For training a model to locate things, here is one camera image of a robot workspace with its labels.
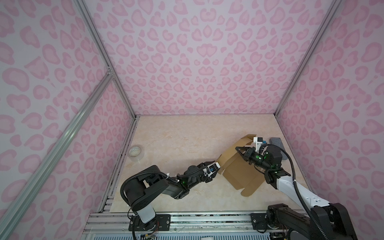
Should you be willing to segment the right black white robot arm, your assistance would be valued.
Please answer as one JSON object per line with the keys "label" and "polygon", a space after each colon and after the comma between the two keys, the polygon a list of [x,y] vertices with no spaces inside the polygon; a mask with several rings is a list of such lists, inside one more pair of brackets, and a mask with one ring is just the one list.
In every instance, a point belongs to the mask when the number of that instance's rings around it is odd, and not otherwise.
{"label": "right black white robot arm", "polygon": [[281,147],[263,144],[236,147],[240,157],[264,175],[267,184],[284,193],[305,212],[300,214],[286,204],[268,206],[264,228],[288,228],[287,238],[297,232],[308,240],[356,240],[357,234],[349,212],[340,203],[330,203],[297,181],[294,163]]}

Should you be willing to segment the brown cardboard box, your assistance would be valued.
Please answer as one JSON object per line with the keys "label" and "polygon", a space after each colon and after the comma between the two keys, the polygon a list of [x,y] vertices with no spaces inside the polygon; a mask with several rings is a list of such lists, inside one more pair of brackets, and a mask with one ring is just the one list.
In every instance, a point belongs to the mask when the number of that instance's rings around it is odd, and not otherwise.
{"label": "brown cardboard box", "polygon": [[264,175],[243,160],[236,147],[250,147],[256,135],[246,135],[226,149],[217,162],[221,166],[219,174],[236,189],[241,190],[243,197],[249,197],[265,182]]}

